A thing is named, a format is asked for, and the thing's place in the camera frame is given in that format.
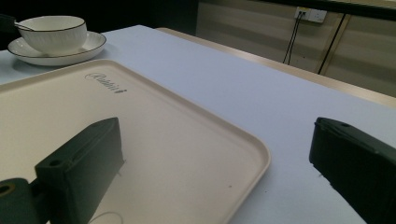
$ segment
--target table surface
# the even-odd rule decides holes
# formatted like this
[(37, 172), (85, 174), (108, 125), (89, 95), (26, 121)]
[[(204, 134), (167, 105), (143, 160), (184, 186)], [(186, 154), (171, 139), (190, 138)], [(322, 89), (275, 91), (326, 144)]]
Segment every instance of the table surface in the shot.
[[(314, 122), (338, 119), (396, 147), (394, 98), (166, 28), (104, 35), (93, 60), (120, 63), (268, 146), (270, 168), (231, 223), (364, 223), (308, 160)], [(0, 83), (57, 68), (0, 51)]]

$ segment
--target cable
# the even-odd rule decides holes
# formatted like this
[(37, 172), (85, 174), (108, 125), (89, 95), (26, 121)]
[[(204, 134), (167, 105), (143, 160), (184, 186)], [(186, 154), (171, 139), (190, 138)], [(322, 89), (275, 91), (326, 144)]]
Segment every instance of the cable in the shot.
[(294, 40), (296, 39), (296, 36), (297, 36), (298, 26), (300, 25), (301, 17), (300, 17), (299, 20), (297, 20), (296, 32), (295, 32), (295, 34), (294, 34), (293, 42), (291, 42), (288, 64), (290, 64), (291, 51), (293, 50)]
[(288, 53), (289, 53), (289, 49), (291, 46), (291, 42), (294, 43), (293, 39), (295, 39), (295, 34), (297, 33), (297, 28), (298, 28), (298, 24), (300, 23), (301, 18), (303, 17), (303, 15), (305, 14), (305, 12), (299, 12), (296, 22), (294, 23), (294, 28), (293, 28), (293, 33), (291, 34), (291, 38), (289, 41), (289, 45), (288, 45), (288, 49), (286, 50), (286, 54), (285, 54), (285, 58), (283, 59), (283, 63), (285, 63), (286, 58), (288, 57)]
[(338, 32), (340, 31), (341, 25), (343, 24), (343, 21), (344, 21), (344, 18), (345, 18), (345, 17), (346, 17), (346, 14), (343, 15), (343, 18), (341, 19), (340, 23), (338, 24), (337, 30), (335, 31), (335, 34), (334, 34), (334, 36), (332, 37), (332, 42), (330, 43), (330, 46), (329, 46), (329, 48), (327, 49), (326, 55), (324, 56), (324, 59), (323, 59), (321, 65), (320, 65), (320, 68), (319, 68), (319, 70), (318, 70), (318, 74), (320, 74), (320, 72), (321, 72), (321, 70), (322, 70), (322, 68), (323, 68), (323, 66), (324, 66), (324, 64), (325, 64), (325, 62), (326, 62), (326, 60), (327, 60), (327, 57), (329, 56), (330, 50), (332, 49), (332, 44), (334, 43), (334, 40), (335, 40), (335, 38), (337, 37)]

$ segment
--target saucer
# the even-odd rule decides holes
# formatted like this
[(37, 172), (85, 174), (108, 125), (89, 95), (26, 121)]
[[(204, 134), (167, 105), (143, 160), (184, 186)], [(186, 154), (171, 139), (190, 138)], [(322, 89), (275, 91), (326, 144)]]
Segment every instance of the saucer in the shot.
[(37, 51), (30, 47), (22, 37), (9, 43), (8, 51), (26, 63), (60, 66), (81, 63), (93, 58), (102, 51), (105, 43), (106, 37), (104, 35), (89, 31), (84, 45), (80, 49), (76, 49), (76, 52), (65, 55), (49, 55)]

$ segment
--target electrical socket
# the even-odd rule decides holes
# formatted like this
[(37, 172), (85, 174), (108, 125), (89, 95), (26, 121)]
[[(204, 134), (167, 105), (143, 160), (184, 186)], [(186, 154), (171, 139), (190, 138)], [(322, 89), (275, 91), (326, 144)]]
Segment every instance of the electrical socket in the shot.
[(311, 12), (309, 13), (308, 20), (315, 21), (315, 22), (323, 22), (324, 18), (326, 17), (326, 13), (327, 13), (327, 11), (311, 9)]
[(294, 18), (297, 19), (299, 17), (300, 13), (304, 13), (304, 15), (301, 17), (301, 20), (307, 21), (309, 18), (309, 15), (311, 13), (311, 8), (297, 7), (296, 13), (294, 14)]
[(304, 15), (301, 17), (302, 21), (323, 22), (327, 11), (317, 10), (309, 7), (297, 7), (297, 10), (294, 14), (295, 19), (299, 17), (299, 13), (304, 13)]

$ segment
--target beige tray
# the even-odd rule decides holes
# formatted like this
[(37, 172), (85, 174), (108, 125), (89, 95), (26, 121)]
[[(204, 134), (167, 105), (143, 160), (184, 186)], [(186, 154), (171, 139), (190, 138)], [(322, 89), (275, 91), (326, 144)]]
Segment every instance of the beige tray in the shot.
[(126, 163), (95, 215), (128, 224), (227, 223), (271, 160), (256, 137), (108, 60), (1, 85), (0, 106), (0, 180), (32, 181), (65, 141), (118, 117)]

